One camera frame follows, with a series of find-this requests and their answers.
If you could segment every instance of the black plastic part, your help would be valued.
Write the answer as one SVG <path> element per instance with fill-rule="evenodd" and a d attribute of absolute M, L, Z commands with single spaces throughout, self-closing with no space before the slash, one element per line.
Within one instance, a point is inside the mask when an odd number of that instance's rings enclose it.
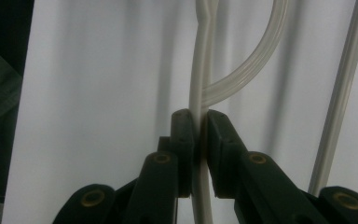
<path fill-rule="evenodd" d="M 171 144 L 170 137 L 160 137 L 158 140 L 157 151 L 169 151 L 170 144 Z"/>
<path fill-rule="evenodd" d="M 193 120 L 188 109 L 178 110 L 172 114 L 169 151 L 178 158 L 178 197 L 181 198 L 187 198 L 191 193 L 193 156 L 196 146 L 193 130 Z"/>
<path fill-rule="evenodd" d="M 115 201 L 111 211 L 114 220 L 113 223 L 122 223 L 137 180 L 138 179 L 134 179 L 130 183 L 116 190 Z"/>
<path fill-rule="evenodd" d="M 106 185 L 89 185 L 77 192 L 63 206 L 54 224 L 104 224 L 114 218 L 111 208 L 115 191 Z"/>
<path fill-rule="evenodd" d="M 263 223 L 328 223 L 266 154 L 242 154 L 239 172 Z"/>
<path fill-rule="evenodd" d="M 234 210 L 240 224 L 263 223 L 245 188 L 242 188 L 237 195 L 237 199 L 234 203 Z"/>
<path fill-rule="evenodd" d="M 237 193 L 237 164 L 247 149 L 229 118 L 218 111 L 208 112 L 208 166 L 215 196 L 234 199 Z"/>
<path fill-rule="evenodd" d="M 167 151 L 146 157 L 123 223 L 176 223 L 177 165 L 177 157 Z"/>
<path fill-rule="evenodd" d="M 358 224 L 358 193 L 342 187 L 321 190 L 320 210 L 331 223 Z"/>

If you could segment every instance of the black clamp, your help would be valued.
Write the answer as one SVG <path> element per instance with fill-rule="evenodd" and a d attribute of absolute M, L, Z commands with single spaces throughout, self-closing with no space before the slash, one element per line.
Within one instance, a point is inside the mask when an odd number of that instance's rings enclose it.
<path fill-rule="evenodd" d="M 358 193 L 330 187 L 316 198 L 301 191 L 272 158 L 249 152 L 223 113 L 208 112 L 207 134 L 214 193 L 235 200 L 240 223 L 358 224 Z M 78 190 L 54 223 L 176 223 L 177 199 L 191 192 L 195 146 L 189 111 L 173 113 L 171 137 L 160 137 L 137 179 L 116 191 Z"/>

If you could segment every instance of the clear tube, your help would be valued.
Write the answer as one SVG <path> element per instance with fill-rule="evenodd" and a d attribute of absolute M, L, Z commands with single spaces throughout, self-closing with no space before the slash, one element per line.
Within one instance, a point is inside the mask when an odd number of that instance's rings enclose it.
<path fill-rule="evenodd" d="M 259 44 L 234 72 L 202 91 L 202 106 L 217 104 L 248 84 L 269 60 L 278 45 L 286 18 L 288 0 L 274 0 L 268 26 Z"/>
<path fill-rule="evenodd" d="M 344 50 L 342 51 L 336 83 L 324 122 L 324 131 L 310 180 L 309 193 L 315 196 L 317 196 L 319 190 L 324 188 L 327 184 L 357 62 L 358 0 L 355 3 L 352 13 L 350 28 L 347 33 Z"/>
<path fill-rule="evenodd" d="M 208 108 L 202 108 L 202 89 L 209 84 L 211 74 L 213 29 L 218 0 L 196 0 L 197 30 L 191 71 L 189 109 L 191 111 L 200 155 L 193 166 L 192 203 L 196 224 L 213 224 L 209 193 L 209 174 L 206 161 L 205 124 Z"/>

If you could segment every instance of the curved tube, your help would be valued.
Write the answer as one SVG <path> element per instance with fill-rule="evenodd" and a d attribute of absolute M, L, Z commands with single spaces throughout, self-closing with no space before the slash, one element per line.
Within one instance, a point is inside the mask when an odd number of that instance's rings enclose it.
<path fill-rule="evenodd" d="M 263 37 L 251 56 L 227 77 L 202 91 L 202 106 L 217 104 L 248 84 L 269 60 L 278 45 L 289 0 L 274 0 L 271 16 Z"/>

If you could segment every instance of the brass grommet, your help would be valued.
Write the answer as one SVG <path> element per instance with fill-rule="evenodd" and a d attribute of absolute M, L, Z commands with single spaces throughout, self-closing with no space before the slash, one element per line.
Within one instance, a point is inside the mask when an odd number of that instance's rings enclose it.
<path fill-rule="evenodd" d="M 165 154 L 158 154 L 153 158 L 153 160 L 156 163 L 167 163 L 171 160 L 171 157 L 169 155 L 165 155 Z"/>
<path fill-rule="evenodd" d="M 346 207 L 351 210 L 358 210 L 358 200 L 350 194 L 344 192 L 336 192 L 333 195 L 333 198 L 343 207 Z"/>
<path fill-rule="evenodd" d="M 253 153 L 249 156 L 249 160 L 251 160 L 253 163 L 257 163 L 257 164 L 263 164 L 266 163 L 267 159 L 259 154 L 259 153 Z"/>
<path fill-rule="evenodd" d="M 100 189 L 91 190 L 81 198 L 81 205 L 85 207 L 93 207 L 100 204 L 104 199 L 104 193 Z"/>

